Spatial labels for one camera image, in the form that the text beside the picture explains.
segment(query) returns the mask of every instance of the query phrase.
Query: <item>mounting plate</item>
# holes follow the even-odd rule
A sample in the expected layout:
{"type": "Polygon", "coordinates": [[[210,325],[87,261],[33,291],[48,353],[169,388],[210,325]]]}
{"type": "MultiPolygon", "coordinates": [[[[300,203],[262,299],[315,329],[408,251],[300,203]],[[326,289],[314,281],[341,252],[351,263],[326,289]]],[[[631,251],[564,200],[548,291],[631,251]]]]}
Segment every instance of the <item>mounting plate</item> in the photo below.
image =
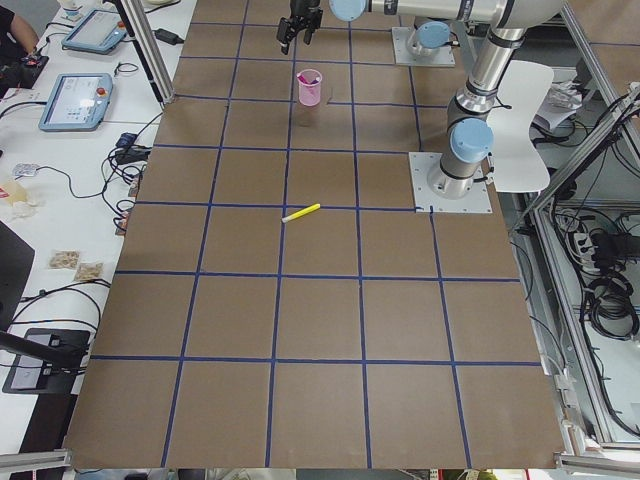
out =
{"type": "Polygon", "coordinates": [[[411,67],[455,67],[451,47],[438,48],[432,55],[417,57],[407,50],[407,39],[413,27],[393,27],[391,38],[393,39],[393,51],[396,55],[396,65],[409,65],[411,67]]]}
{"type": "MultiPolygon", "coordinates": [[[[438,213],[493,213],[491,201],[484,182],[474,183],[471,191],[459,200],[449,200],[436,194],[427,182],[431,167],[440,162],[441,153],[411,152],[409,165],[411,182],[413,183],[413,199],[416,212],[429,213],[431,209],[438,213]]],[[[478,168],[475,178],[482,178],[482,170],[478,168]]]]}

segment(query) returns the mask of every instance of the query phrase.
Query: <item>blue joint cap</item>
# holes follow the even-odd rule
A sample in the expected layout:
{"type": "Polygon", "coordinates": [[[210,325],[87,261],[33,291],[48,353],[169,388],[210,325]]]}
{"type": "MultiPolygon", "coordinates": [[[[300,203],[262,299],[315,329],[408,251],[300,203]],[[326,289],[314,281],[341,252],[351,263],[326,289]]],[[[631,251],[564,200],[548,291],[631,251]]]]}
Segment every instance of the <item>blue joint cap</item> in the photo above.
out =
{"type": "Polygon", "coordinates": [[[493,131],[483,120],[466,118],[451,133],[451,151],[462,162],[478,163],[493,147],[493,131]]]}
{"type": "Polygon", "coordinates": [[[330,0],[329,6],[339,20],[352,22],[364,13],[367,0],[330,0]]]}
{"type": "Polygon", "coordinates": [[[418,41],[424,48],[440,48],[450,35],[451,29],[444,22],[427,22],[418,27],[418,41]]]}

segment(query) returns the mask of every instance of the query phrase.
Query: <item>person's arm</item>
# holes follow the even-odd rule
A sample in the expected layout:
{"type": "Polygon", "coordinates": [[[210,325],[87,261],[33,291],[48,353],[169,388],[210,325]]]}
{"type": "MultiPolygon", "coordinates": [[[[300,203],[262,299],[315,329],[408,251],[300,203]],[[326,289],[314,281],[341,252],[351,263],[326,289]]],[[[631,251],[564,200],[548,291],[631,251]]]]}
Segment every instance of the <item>person's arm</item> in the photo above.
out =
{"type": "Polygon", "coordinates": [[[14,15],[11,22],[11,36],[15,38],[27,53],[32,53],[38,44],[38,35],[29,23],[20,15],[14,15]]]}

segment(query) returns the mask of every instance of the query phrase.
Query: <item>marker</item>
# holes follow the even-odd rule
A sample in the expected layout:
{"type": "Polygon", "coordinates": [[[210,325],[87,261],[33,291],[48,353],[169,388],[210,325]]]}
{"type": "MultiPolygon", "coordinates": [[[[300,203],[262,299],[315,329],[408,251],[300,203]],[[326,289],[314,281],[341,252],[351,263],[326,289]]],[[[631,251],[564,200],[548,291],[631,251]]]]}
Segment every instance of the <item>marker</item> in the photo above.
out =
{"type": "Polygon", "coordinates": [[[320,208],[320,204],[316,203],[314,205],[311,205],[310,207],[303,208],[302,210],[298,210],[297,212],[292,213],[291,215],[288,215],[288,216],[284,217],[282,219],[282,223],[287,223],[287,222],[290,222],[291,220],[295,220],[296,218],[300,218],[300,217],[306,215],[307,213],[315,212],[319,208],[320,208]]]}

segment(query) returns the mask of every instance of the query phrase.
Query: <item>cup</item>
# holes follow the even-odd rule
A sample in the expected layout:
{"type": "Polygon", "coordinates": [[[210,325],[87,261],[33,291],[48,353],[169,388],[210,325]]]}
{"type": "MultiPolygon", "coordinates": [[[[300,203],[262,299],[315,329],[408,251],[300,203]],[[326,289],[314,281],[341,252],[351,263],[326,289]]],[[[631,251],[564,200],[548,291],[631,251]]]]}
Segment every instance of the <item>cup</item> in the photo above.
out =
{"type": "Polygon", "coordinates": [[[296,75],[298,78],[298,99],[302,105],[313,107],[322,97],[322,74],[307,68],[296,75]]]}

